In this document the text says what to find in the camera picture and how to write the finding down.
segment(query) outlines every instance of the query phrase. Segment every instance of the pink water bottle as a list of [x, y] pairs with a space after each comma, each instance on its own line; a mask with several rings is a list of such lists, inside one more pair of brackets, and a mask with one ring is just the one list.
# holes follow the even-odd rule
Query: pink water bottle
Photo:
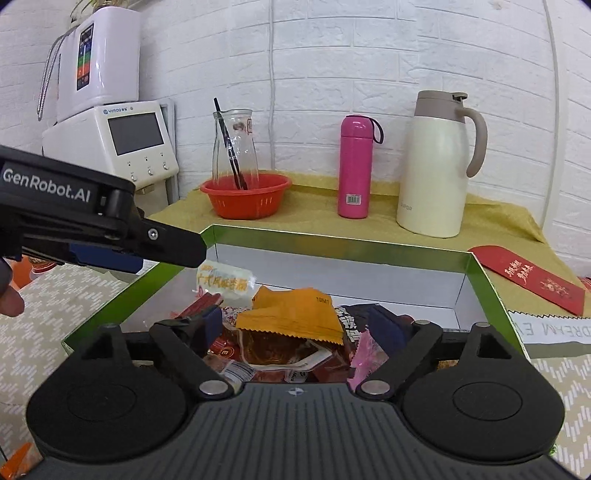
[[[375, 138], [374, 124], [379, 129], [379, 140]], [[368, 116], [348, 115], [340, 125], [338, 212], [341, 217], [367, 217], [374, 142], [383, 141], [382, 127]]]

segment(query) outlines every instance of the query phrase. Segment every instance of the paper sign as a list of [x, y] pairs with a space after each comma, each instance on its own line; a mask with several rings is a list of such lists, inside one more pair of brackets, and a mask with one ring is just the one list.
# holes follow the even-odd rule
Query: paper sign
[[578, 342], [591, 345], [591, 318], [554, 317], [509, 312], [517, 333], [529, 343]]

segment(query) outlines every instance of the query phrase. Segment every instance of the orange object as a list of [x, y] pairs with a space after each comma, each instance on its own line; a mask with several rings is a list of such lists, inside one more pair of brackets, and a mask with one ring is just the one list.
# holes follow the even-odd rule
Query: orange object
[[31, 270], [33, 266], [29, 257], [23, 255], [20, 262], [11, 262], [10, 266], [12, 267], [12, 281], [17, 285], [17, 290], [32, 282]]
[[255, 220], [273, 215], [291, 180], [274, 173], [259, 173], [260, 187], [252, 190], [217, 190], [213, 180], [201, 185], [216, 213], [229, 220]]
[[40, 460], [41, 455], [37, 448], [31, 442], [27, 442], [2, 465], [0, 475], [6, 480], [15, 480], [32, 470]]
[[332, 298], [315, 288], [273, 291], [262, 286], [252, 310], [238, 314], [236, 328], [343, 344]]

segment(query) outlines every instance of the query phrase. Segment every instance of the metal hose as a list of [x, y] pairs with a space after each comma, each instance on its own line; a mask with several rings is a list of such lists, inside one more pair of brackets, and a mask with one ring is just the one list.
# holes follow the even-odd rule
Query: metal hose
[[39, 102], [37, 103], [38, 121], [41, 121], [43, 119], [43, 109], [45, 107], [45, 99], [47, 97], [47, 91], [49, 89], [49, 81], [51, 80], [53, 67], [56, 65], [57, 56], [60, 52], [61, 44], [64, 43], [66, 37], [75, 29], [76, 27], [71, 27], [66, 33], [57, 37], [54, 43], [51, 45], [51, 48], [49, 49], [49, 54], [47, 55], [47, 60], [45, 62], [45, 68], [43, 69], [43, 79], [41, 81], [41, 91], [39, 92]]

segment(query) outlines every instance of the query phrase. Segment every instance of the red plastic basket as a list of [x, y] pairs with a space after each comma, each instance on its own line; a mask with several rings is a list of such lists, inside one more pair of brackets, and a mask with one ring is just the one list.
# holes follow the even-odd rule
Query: red plastic basket
[[217, 190], [213, 180], [200, 190], [207, 193], [216, 213], [229, 220], [255, 220], [273, 215], [281, 204], [291, 180], [283, 175], [259, 173], [259, 188], [252, 190]]

